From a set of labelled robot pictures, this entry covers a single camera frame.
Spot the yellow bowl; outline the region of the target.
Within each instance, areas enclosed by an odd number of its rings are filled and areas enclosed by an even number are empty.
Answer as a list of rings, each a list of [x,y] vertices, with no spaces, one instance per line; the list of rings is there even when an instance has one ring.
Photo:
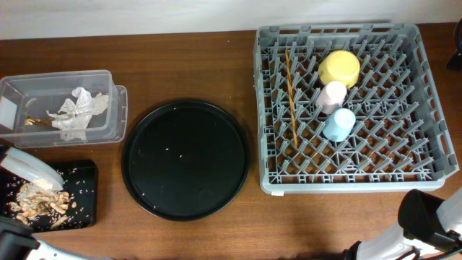
[[[347,89],[352,88],[359,78],[359,59],[349,51],[334,51],[320,64],[318,76],[327,85],[332,81],[343,83]]]

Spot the pink cup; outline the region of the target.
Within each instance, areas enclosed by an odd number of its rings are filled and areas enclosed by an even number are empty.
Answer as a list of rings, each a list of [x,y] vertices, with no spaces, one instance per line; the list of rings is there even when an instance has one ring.
[[[339,81],[332,81],[321,90],[315,104],[321,107],[322,113],[330,115],[341,106],[346,95],[346,85]]]

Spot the light blue cup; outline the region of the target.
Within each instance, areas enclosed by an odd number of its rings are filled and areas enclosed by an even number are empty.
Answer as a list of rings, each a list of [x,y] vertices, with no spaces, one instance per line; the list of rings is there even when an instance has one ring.
[[[355,122],[356,117],[351,110],[339,108],[326,119],[323,135],[333,142],[342,142],[350,135]]]

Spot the white napkin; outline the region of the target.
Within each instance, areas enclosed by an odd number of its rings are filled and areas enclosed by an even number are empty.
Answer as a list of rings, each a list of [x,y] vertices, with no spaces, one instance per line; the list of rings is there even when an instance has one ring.
[[[83,87],[77,87],[71,95],[77,98],[76,102],[67,98],[57,113],[50,113],[48,110],[46,113],[52,118],[52,127],[61,131],[69,131],[69,133],[60,134],[62,140],[85,141],[86,133],[82,130],[88,127],[93,116],[100,115],[108,108],[109,96],[100,92],[93,97]]]

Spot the brown gold snack wrapper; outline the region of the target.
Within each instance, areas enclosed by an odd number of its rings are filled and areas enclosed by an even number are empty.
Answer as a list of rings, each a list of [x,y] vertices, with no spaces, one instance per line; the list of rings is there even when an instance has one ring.
[[[52,123],[53,121],[51,119],[38,119],[38,118],[31,118],[31,117],[27,117],[25,119],[26,126],[32,126],[32,125],[52,126]]]

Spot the food scraps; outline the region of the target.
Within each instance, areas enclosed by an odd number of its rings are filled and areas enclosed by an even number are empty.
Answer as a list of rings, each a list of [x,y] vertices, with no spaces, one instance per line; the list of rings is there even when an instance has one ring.
[[[45,218],[51,224],[50,229],[55,230],[71,220],[67,211],[77,205],[73,198],[67,191],[45,190],[35,183],[24,183],[14,200],[6,205],[13,218],[22,224],[31,227]]]

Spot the grey plate with food scraps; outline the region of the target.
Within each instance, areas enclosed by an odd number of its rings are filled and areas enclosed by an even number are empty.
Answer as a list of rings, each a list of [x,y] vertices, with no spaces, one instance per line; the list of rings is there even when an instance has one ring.
[[[63,189],[64,180],[55,169],[22,150],[6,148],[1,156],[1,167],[44,190]]]

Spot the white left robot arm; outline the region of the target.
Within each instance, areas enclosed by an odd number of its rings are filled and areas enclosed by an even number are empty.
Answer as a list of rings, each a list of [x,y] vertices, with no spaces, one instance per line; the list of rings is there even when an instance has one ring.
[[[33,233],[34,230],[22,222],[1,216],[1,260],[100,260],[53,247]]]

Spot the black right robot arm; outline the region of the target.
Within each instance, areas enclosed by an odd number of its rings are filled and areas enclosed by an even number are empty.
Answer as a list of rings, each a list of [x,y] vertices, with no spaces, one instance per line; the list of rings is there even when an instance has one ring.
[[[357,149],[367,139],[376,145],[356,155],[356,172],[371,168],[364,191],[404,191],[398,219],[378,237],[346,249],[343,259],[445,259],[461,252],[461,194],[449,199],[430,194],[458,169],[447,125],[430,71],[422,37],[415,25],[369,24],[349,28],[357,49],[380,79],[362,99],[369,110],[357,129]]]

